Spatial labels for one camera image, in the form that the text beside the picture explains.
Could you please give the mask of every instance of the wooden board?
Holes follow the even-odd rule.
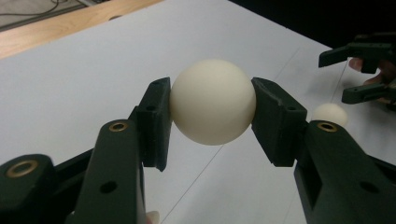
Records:
[[[0,33],[0,59],[109,21],[162,0],[113,0]]]

